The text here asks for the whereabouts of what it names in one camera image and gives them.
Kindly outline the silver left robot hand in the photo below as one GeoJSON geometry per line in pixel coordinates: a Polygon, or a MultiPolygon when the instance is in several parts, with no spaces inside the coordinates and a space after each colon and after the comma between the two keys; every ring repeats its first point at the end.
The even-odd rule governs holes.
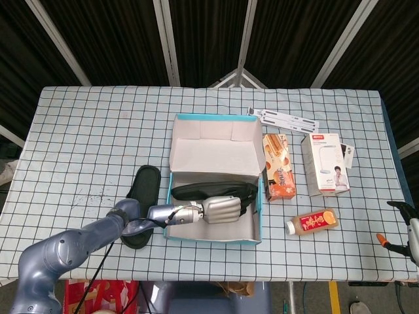
{"type": "Polygon", "coordinates": [[[203,219],[208,224],[230,223],[239,220],[242,202],[235,196],[214,196],[202,202],[203,219]]]}

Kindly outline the light blue shoebox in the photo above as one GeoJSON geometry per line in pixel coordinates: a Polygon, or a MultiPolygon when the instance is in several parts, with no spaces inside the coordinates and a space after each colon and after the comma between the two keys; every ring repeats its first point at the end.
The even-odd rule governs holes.
{"type": "MultiPolygon", "coordinates": [[[[262,172],[265,169],[263,135],[254,116],[221,114],[178,114],[173,123],[170,150],[170,180],[166,201],[185,205],[171,195],[178,186],[194,183],[242,181],[259,188],[256,199],[239,220],[208,224],[198,222],[168,226],[166,239],[239,243],[261,242],[263,198],[262,172]]],[[[202,206],[204,200],[193,202],[202,206]]]]}

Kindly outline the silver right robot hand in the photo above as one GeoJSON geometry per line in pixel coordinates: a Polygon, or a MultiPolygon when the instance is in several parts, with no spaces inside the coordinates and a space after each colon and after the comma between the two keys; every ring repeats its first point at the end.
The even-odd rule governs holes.
{"type": "Polygon", "coordinates": [[[387,204],[400,211],[407,226],[408,242],[406,245],[394,245],[382,234],[376,234],[377,240],[385,249],[409,257],[419,268],[419,209],[403,201],[387,201],[387,204]]]}

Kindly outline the white sneaker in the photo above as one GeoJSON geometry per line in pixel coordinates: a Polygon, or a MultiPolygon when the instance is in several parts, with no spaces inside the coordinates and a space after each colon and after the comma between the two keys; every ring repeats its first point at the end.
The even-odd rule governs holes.
{"type": "Polygon", "coordinates": [[[360,301],[352,302],[349,305],[350,314],[372,314],[368,306],[360,301]]]}

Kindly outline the white partition frame post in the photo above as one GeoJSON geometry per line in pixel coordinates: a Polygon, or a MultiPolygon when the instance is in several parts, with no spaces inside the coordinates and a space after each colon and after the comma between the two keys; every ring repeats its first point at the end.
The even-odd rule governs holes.
{"type": "Polygon", "coordinates": [[[311,88],[321,88],[324,85],[378,2],[379,0],[361,0],[329,56],[325,60],[325,63],[315,77],[311,88]]]}
{"type": "Polygon", "coordinates": [[[6,127],[0,124],[0,135],[8,139],[9,141],[13,142],[14,144],[18,145],[19,147],[24,147],[25,141],[18,137],[16,134],[12,133],[6,127]]]}
{"type": "Polygon", "coordinates": [[[162,52],[170,86],[181,86],[169,0],[153,0],[162,52]]]}
{"type": "Polygon", "coordinates": [[[419,137],[403,145],[398,150],[400,159],[406,158],[419,151],[419,137]]]}
{"type": "Polygon", "coordinates": [[[240,53],[239,53],[238,66],[237,66],[237,72],[236,72],[237,77],[242,75],[243,70],[244,70],[244,65],[246,63],[247,51],[248,51],[249,42],[251,39],[251,33],[253,29],[253,22],[254,22],[255,13],[256,13],[257,2],[258,0],[247,1],[246,17],[244,21],[242,42],[240,45],[240,53]]]}
{"type": "Polygon", "coordinates": [[[91,86],[91,82],[83,71],[75,55],[72,53],[70,47],[67,45],[65,39],[62,37],[55,23],[52,21],[48,12],[40,0],[25,0],[27,6],[32,11],[36,19],[39,21],[50,40],[53,42],[63,59],[66,61],[72,72],[78,78],[82,86],[91,86]]]}

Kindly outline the brown paper bag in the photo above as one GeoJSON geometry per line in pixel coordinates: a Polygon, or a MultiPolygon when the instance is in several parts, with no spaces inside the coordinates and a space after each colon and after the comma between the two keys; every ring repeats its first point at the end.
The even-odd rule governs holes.
{"type": "Polygon", "coordinates": [[[255,295],[255,283],[253,281],[223,281],[215,283],[226,295],[237,294],[239,296],[253,297],[255,295]]]}

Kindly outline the white triangular frame foot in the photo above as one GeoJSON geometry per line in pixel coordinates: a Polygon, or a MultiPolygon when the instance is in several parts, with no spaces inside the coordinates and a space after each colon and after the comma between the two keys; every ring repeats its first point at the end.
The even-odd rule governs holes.
{"type": "Polygon", "coordinates": [[[231,71],[229,74],[220,78],[210,88],[252,88],[252,89],[267,89],[259,79],[252,75],[248,70],[243,69],[239,75],[237,69],[231,71]]]}

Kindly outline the white crumpled cloth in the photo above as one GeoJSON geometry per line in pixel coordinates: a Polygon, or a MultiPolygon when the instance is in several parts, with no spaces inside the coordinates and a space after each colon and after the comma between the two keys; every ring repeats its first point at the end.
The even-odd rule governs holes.
{"type": "Polygon", "coordinates": [[[3,165],[0,164],[0,186],[11,182],[14,177],[14,172],[16,171],[16,167],[18,164],[18,160],[14,160],[12,162],[7,162],[3,165]]]}

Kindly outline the brown drink bottle red label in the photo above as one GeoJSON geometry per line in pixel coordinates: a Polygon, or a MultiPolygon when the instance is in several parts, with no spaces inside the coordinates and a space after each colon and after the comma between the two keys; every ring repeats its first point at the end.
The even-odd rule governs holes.
{"type": "Polygon", "coordinates": [[[303,236],[338,226],[338,218],[335,211],[326,208],[296,216],[285,223],[285,231],[288,235],[303,236]]]}

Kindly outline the black slipper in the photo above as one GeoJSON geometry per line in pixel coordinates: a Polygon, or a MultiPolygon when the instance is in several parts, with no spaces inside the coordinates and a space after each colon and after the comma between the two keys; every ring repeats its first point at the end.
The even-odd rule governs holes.
{"type": "MultiPolygon", "coordinates": [[[[146,218],[149,208],[158,203],[160,180],[161,174],[157,167],[143,165],[138,169],[126,197],[135,199],[139,202],[139,215],[141,218],[146,218]]],[[[152,235],[153,229],[150,229],[141,234],[121,236],[120,238],[129,248],[142,249],[148,244],[152,235]]]]}
{"type": "Polygon", "coordinates": [[[244,215],[247,207],[256,199],[259,188],[242,181],[194,183],[175,187],[171,195],[179,201],[205,200],[216,196],[233,196],[240,198],[240,216],[244,215]]]}

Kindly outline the small printed leaflet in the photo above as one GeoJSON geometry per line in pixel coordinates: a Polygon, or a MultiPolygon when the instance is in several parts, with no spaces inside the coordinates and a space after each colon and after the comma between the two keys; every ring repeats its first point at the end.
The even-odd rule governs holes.
{"type": "Polygon", "coordinates": [[[347,169],[351,169],[353,158],[354,158],[355,147],[344,144],[344,143],[341,143],[340,146],[341,146],[342,155],[344,158],[344,166],[347,169]]]}

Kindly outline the blue checkered tablecloth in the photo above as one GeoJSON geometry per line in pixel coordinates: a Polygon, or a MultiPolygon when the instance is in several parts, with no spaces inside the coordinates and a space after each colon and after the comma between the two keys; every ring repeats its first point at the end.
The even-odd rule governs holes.
{"type": "Polygon", "coordinates": [[[26,247],[104,217],[124,198],[138,168],[161,171],[160,202],[168,194],[172,128],[179,113],[246,114],[270,109],[317,120],[322,132],[355,147],[350,191],[310,197],[300,143],[288,133],[297,195],[263,202],[258,245],[166,239],[156,230],[133,250],[117,241],[93,253],[67,276],[85,279],[191,281],[416,281],[408,259],[383,248],[407,240],[388,119],[376,91],[169,87],[47,87],[40,95],[29,135],[0,214],[0,287],[17,279],[26,247]],[[338,226],[288,235],[285,223],[331,208],[338,226]]]}

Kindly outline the white perforated metal bracket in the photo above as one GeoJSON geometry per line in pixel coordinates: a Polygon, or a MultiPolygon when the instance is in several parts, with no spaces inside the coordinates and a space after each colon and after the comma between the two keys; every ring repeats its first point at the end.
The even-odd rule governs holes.
{"type": "Polygon", "coordinates": [[[319,131],[319,122],[307,118],[251,107],[247,109],[247,114],[256,116],[262,124],[267,126],[274,126],[305,134],[317,133],[319,131]]]}

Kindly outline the red printed bag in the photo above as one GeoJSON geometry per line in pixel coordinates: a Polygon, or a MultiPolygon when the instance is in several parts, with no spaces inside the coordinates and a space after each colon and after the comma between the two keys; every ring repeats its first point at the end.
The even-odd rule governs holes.
{"type": "MultiPolygon", "coordinates": [[[[65,283],[63,314],[74,314],[90,281],[68,279],[65,283]]],[[[97,311],[114,314],[137,314],[138,281],[94,280],[77,314],[93,314],[97,311]]]]}

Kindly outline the white desk lamp box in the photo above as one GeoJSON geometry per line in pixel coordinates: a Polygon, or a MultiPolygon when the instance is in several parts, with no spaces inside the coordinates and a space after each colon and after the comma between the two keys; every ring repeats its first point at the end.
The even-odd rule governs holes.
{"type": "Polygon", "coordinates": [[[310,196],[337,196],[350,190],[337,133],[310,133],[301,149],[310,196]]]}

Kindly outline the orange snack box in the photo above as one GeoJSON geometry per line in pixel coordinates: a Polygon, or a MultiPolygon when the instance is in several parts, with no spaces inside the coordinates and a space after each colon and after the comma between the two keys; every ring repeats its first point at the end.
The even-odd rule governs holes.
{"type": "Polygon", "coordinates": [[[294,198],[297,191],[286,135],[264,135],[263,148],[266,160],[263,178],[268,201],[294,198]]]}

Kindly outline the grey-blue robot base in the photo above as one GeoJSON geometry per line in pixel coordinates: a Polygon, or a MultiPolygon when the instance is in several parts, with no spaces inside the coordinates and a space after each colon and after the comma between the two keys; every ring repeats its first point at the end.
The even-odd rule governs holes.
{"type": "Polygon", "coordinates": [[[205,281],[141,282],[137,314],[272,314],[270,285],[252,284],[243,296],[205,281]]]}

